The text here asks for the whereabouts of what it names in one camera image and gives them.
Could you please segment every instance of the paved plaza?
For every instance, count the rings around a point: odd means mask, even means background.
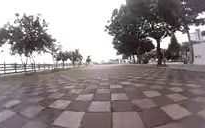
[[[205,73],[104,65],[0,79],[0,128],[205,128]]]

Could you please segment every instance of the sky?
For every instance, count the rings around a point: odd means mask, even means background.
[[[49,23],[49,33],[62,44],[63,50],[79,49],[84,59],[91,55],[93,61],[116,59],[112,37],[104,32],[113,9],[125,0],[0,0],[0,26],[13,21],[15,13],[38,14]],[[176,33],[180,43],[187,36]],[[167,48],[169,38],[163,39]],[[9,55],[9,46],[2,48],[0,63],[21,63],[18,56]],[[37,63],[51,63],[52,57],[35,55]]]

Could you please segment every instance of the railing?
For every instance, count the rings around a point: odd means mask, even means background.
[[[49,70],[54,68],[71,68],[72,64],[0,64],[0,75],[24,73],[24,72],[38,72],[42,70]]]

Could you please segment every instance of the wall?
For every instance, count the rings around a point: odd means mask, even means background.
[[[194,64],[205,65],[205,42],[194,44]]]

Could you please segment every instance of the building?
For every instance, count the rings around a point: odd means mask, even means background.
[[[191,34],[194,51],[194,64],[205,65],[205,37],[197,30]]]

